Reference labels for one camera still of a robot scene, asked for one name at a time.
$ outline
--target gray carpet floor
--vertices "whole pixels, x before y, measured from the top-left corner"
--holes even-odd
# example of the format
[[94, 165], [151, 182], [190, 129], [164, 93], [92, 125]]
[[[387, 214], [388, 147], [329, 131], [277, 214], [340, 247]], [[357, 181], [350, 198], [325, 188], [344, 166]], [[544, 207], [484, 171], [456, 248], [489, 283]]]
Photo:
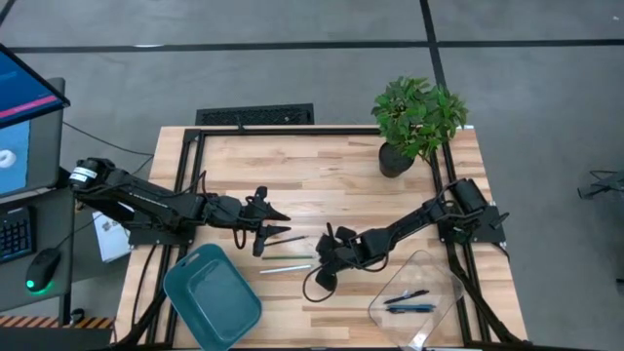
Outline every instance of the gray carpet floor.
[[[624, 38], [617, 0], [430, 3], [438, 40]], [[9, 47], [425, 39], [413, 0], [17, 0], [0, 26]], [[433, 78], [424, 48], [19, 56], [67, 80], [66, 121], [139, 151], [154, 149], [161, 126], [192, 124], [199, 108], [312, 102], [317, 124], [369, 124], [387, 81]], [[618, 193], [580, 200], [576, 187], [592, 181], [590, 170], [624, 169], [624, 46], [441, 57], [448, 87], [471, 110], [493, 197], [511, 213], [505, 231], [530, 339], [621, 350], [624, 202]], [[65, 129], [62, 165], [89, 156], [129, 170], [142, 161]], [[74, 285], [75, 305], [115, 315], [123, 279], [118, 266], [99, 270]], [[56, 303], [11, 313], [54, 315]]]

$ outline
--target transparent tray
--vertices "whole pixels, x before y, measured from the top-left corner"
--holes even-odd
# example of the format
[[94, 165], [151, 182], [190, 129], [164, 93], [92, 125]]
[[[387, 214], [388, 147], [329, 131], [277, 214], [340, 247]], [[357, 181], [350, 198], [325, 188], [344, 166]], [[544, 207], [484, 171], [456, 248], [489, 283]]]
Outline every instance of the transparent tray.
[[[391, 298], [420, 290], [429, 293], [400, 302], [385, 304]], [[425, 251], [414, 253], [392, 277], [369, 306], [369, 316], [388, 340], [404, 350], [419, 351], [427, 337], [443, 320], [454, 303], [463, 296], [461, 282], [448, 269], [436, 264]], [[393, 304], [433, 304], [433, 312], [393, 314], [386, 311]]]

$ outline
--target potted plant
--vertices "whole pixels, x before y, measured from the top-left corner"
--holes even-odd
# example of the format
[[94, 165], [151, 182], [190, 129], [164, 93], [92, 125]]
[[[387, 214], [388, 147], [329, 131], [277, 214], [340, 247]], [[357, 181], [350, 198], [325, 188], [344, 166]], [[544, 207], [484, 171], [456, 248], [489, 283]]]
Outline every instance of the potted plant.
[[464, 102], [427, 78], [399, 77], [375, 100], [372, 114], [386, 142], [379, 149], [379, 169], [388, 177], [407, 171], [416, 156], [431, 165], [438, 146], [466, 124]]

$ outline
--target mouse with green light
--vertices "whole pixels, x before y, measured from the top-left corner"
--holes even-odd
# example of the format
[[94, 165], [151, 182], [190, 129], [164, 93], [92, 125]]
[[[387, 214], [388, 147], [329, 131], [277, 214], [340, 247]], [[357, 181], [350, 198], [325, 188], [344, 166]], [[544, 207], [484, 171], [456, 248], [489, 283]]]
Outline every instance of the mouse with green light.
[[38, 293], [48, 287], [59, 261], [58, 249], [45, 249], [38, 253], [26, 271], [26, 288], [32, 293]]

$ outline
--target green leaves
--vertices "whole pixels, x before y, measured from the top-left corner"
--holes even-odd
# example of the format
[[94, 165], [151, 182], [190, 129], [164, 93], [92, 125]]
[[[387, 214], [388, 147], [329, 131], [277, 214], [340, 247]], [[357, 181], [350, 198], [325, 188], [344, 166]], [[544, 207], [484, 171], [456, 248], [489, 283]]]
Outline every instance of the green leaves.
[[466, 124], [468, 114], [458, 95], [443, 86], [429, 87], [426, 78], [399, 77], [388, 83], [370, 112], [390, 144], [408, 157], [427, 161]]

